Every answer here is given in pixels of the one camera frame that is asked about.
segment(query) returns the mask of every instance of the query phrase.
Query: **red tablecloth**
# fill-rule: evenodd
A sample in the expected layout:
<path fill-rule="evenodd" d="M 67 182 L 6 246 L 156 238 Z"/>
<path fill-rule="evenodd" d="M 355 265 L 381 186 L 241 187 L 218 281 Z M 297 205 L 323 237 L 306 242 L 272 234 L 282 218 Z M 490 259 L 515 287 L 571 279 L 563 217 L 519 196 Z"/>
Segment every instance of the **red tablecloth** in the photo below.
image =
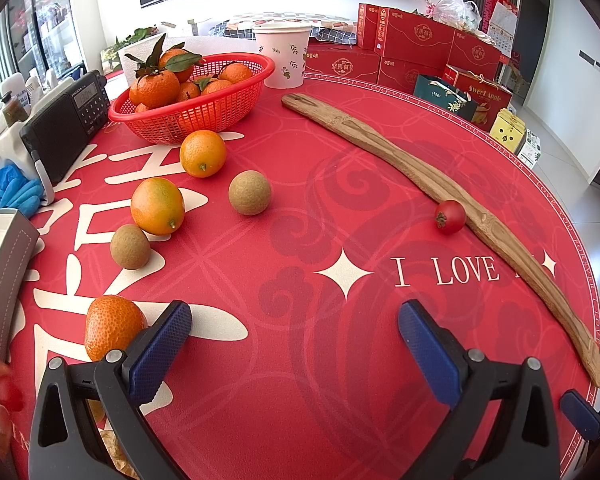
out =
<path fill-rule="evenodd" d="M 580 239 L 507 150 L 391 90 L 311 75 L 298 91 L 367 122 L 496 213 L 555 275 L 600 344 L 598 295 Z M 11 343 L 26 390 L 13 446 L 23 478 L 45 363 L 58 354 L 87 359 L 84 313 L 105 293 L 137 301 L 150 322 L 174 298 L 192 304 L 194 336 L 144 409 L 191 478 L 399 478 L 446 413 L 398 333 L 397 311 L 409 298 L 492 360 L 540 358 L 556 410 L 568 388 L 594 400 L 567 336 L 513 270 L 468 228 L 441 235 L 429 198 L 382 160 L 283 108 L 283 93 L 264 90 L 232 128 L 244 136 L 227 141 L 224 168 L 206 179 L 182 173 L 178 150 L 106 126 L 59 185 L 56 203 L 32 219 L 43 244 L 20 291 Z M 227 199 L 243 170 L 261 171 L 273 188 L 270 207 L 252 218 Z M 152 242 L 147 267 L 120 272 L 107 242 L 132 221 L 138 183 L 155 175 L 185 189 L 190 211 L 170 239 Z M 579 437 L 556 416 L 565 469 Z"/>

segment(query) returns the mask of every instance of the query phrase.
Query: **yellow box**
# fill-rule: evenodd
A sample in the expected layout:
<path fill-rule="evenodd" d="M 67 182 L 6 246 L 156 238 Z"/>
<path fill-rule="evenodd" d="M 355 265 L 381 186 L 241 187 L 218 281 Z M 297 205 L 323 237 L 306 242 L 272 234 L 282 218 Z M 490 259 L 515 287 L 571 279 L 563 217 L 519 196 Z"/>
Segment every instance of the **yellow box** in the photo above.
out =
<path fill-rule="evenodd" d="M 511 153 L 515 153 L 520 141 L 525 136 L 525 123 L 503 108 L 498 112 L 489 134 Z"/>

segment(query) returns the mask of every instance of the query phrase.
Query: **paper cup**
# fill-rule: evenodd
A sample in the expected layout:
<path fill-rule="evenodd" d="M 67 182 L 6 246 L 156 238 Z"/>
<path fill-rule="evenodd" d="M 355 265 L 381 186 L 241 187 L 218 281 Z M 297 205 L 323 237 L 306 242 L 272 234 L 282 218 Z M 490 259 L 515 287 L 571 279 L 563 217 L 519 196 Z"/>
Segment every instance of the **paper cup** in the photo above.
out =
<path fill-rule="evenodd" d="M 269 88 L 296 88 L 304 81 L 306 48 L 311 23 L 270 22 L 254 29 L 259 53 L 276 63 L 276 70 L 264 80 Z"/>

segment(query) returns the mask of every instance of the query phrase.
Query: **cherry tomato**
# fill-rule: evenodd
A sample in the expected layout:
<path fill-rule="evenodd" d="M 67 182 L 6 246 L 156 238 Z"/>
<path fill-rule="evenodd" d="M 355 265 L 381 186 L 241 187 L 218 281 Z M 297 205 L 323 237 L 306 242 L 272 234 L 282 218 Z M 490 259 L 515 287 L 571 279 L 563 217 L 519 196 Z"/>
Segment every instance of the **cherry tomato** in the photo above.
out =
<path fill-rule="evenodd" d="M 445 200 L 438 204 L 434 218 L 438 229 L 445 235 L 451 235 L 462 229 L 466 222 L 466 212 L 456 200 Z"/>
<path fill-rule="evenodd" d="M 24 408 L 22 391 L 8 375 L 0 377 L 0 404 L 10 412 L 19 412 Z"/>

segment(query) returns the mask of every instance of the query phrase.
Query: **black radio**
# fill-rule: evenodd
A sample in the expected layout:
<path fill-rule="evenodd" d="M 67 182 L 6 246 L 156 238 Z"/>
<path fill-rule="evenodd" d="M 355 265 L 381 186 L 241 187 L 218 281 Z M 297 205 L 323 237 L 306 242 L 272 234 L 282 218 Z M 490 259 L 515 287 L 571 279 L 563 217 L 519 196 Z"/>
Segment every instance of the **black radio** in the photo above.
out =
<path fill-rule="evenodd" d="M 107 79 L 97 70 L 66 86 L 20 131 L 34 161 L 40 160 L 55 186 L 108 118 Z"/>

